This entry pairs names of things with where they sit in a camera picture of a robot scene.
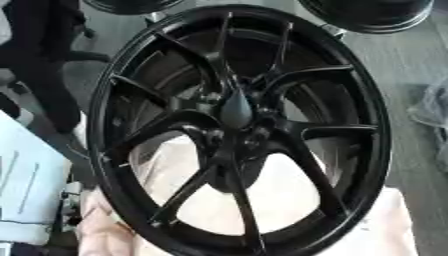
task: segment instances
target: person's leg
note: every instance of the person's leg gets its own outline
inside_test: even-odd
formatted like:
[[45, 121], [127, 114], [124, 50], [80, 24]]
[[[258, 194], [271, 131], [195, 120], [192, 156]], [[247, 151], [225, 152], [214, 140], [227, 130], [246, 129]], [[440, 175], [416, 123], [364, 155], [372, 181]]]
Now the person's leg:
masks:
[[5, 7], [13, 37], [0, 46], [0, 56], [37, 98], [60, 133], [70, 133], [81, 120], [76, 100], [65, 88], [62, 74], [41, 56], [49, 0], [14, 0]]
[[3, 93], [0, 93], [0, 110], [3, 110], [3, 112], [14, 119], [20, 116], [19, 106]]

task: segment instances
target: cable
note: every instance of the cable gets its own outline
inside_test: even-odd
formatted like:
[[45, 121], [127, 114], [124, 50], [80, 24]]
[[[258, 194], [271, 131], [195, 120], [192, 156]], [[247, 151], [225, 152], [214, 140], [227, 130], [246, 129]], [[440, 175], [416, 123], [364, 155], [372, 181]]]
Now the cable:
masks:
[[14, 224], [22, 224], [22, 225], [39, 225], [39, 226], [50, 226], [53, 225], [52, 222], [24, 222], [24, 221], [16, 221], [16, 220], [0, 220], [0, 223], [14, 223]]

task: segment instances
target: white cloth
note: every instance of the white cloth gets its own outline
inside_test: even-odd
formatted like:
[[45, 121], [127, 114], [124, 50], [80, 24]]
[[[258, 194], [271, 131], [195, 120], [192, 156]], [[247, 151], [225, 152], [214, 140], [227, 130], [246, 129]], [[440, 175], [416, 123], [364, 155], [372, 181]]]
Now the white cloth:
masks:
[[[163, 204], [197, 170], [197, 165], [192, 142], [187, 137], [178, 137], [163, 143], [149, 162], [134, 170], [146, 191], [158, 204]], [[302, 219], [316, 209], [320, 200], [311, 181], [284, 155], [268, 158], [248, 194], [263, 233]], [[168, 255], [129, 230], [98, 189], [85, 194], [81, 210], [83, 221], [77, 229], [79, 255]], [[177, 217], [216, 233], [237, 235], [243, 232], [232, 196], [221, 194], [209, 185], [188, 199]], [[411, 227], [401, 193], [384, 188], [364, 220], [318, 255], [416, 256]]]
[[3, 7], [10, 1], [11, 0], [0, 0], [0, 45], [7, 42], [12, 36], [9, 21], [6, 19], [5, 13], [3, 12]]

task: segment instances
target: gray carpet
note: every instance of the gray carpet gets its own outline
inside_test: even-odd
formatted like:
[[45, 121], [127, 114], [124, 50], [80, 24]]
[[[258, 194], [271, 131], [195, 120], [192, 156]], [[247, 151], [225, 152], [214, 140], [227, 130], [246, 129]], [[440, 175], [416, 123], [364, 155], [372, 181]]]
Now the gray carpet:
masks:
[[[197, 2], [202, 5], [230, 1]], [[300, 9], [294, 0], [232, 2], [266, 2], [283, 10]], [[193, 5], [187, 1], [174, 11]], [[98, 32], [98, 38], [92, 41], [80, 38], [75, 43], [77, 49], [113, 55], [145, 26], [141, 17], [114, 16], [88, 7], [85, 11], [90, 18], [89, 26]], [[448, 200], [443, 195], [448, 195], [448, 178], [442, 172], [444, 168], [435, 163], [437, 145], [433, 130], [414, 123], [406, 111], [418, 101], [426, 86], [448, 76], [448, 15], [436, 11], [423, 24], [403, 33], [381, 36], [349, 33], [344, 41], [376, 79], [389, 109], [394, 158], [388, 184], [400, 188], [405, 195], [415, 222], [420, 255], [445, 256]], [[83, 62], [68, 64], [64, 69], [68, 87], [86, 111], [103, 68], [103, 64]], [[22, 101], [26, 105], [33, 100]], [[52, 143], [60, 140], [50, 134], [42, 133], [42, 136]], [[79, 164], [76, 171], [90, 180], [86, 163]]]

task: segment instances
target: wheel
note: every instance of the wheel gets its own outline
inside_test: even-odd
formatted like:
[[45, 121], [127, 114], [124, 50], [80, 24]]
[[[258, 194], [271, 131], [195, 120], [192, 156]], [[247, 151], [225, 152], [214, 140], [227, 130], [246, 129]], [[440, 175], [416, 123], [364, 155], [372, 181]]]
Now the wheel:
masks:
[[[363, 65], [321, 28], [268, 8], [205, 7], [155, 23], [104, 71], [89, 113], [102, 191], [130, 227], [174, 255], [317, 253], [365, 216], [389, 167], [386, 108]], [[169, 131], [194, 142], [200, 167], [158, 204], [129, 155]], [[247, 191], [273, 154], [298, 166], [320, 199], [304, 218], [267, 232]], [[235, 199], [242, 234], [179, 217], [205, 185]]]

